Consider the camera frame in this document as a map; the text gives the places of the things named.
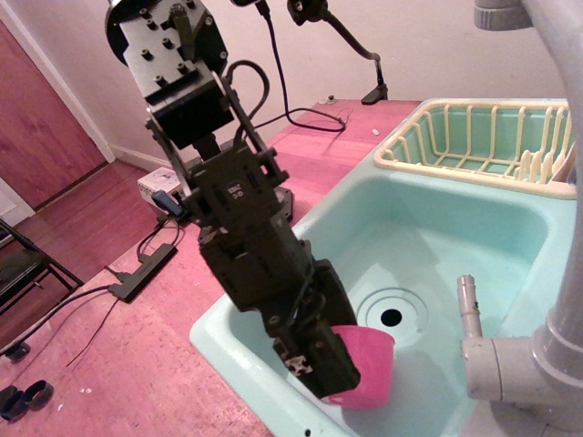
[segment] dish rack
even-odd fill
[[[375,152],[381,168],[576,198],[566,100],[424,102]]]

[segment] pink table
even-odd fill
[[[416,106],[339,101],[318,108],[349,117],[342,135],[287,127],[274,138],[270,146],[279,152],[280,167],[291,174],[284,185],[295,193],[295,221]],[[316,124],[316,119],[305,115],[302,122]],[[28,341],[33,352],[25,361],[12,365],[0,360],[0,388],[13,383],[25,389],[40,379],[56,388],[42,411],[29,412],[16,423],[1,422],[0,435],[271,435],[189,343],[192,324],[223,294],[200,257],[197,236],[196,227],[186,228],[179,254],[134,303],[114,308],[91,347],[71,366],[66,364],[114,302],[106,292],[60,311]],[[152,246],[172,238],[173,230],[164,230]],[[137,266],[133,249],[111,267],[133,271]],[[112,281],[102,271],[85,289]]]

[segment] toy sink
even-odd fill
[[[332,262],[359,325],[395,338],[389,403],[351,410],[316,399],[284,368],[259,314],[227,297],[192,328],[195,347],[278,436],[458,435],[475,402],[456,279],[476,278],[486,336],[530,335],[556,299],[574,200],[379,168],[374,154],[294,231]]]

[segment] pink cup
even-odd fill
[[[364,326],[333,326],[361,373],[354,390],[343,391],[326,401],[349,408],[380,407],[389,401],[393,378],[394,338],[381,330]]]

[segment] wooden door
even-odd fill
[[[0,178],[38,209],[105,162],[0,22]]]

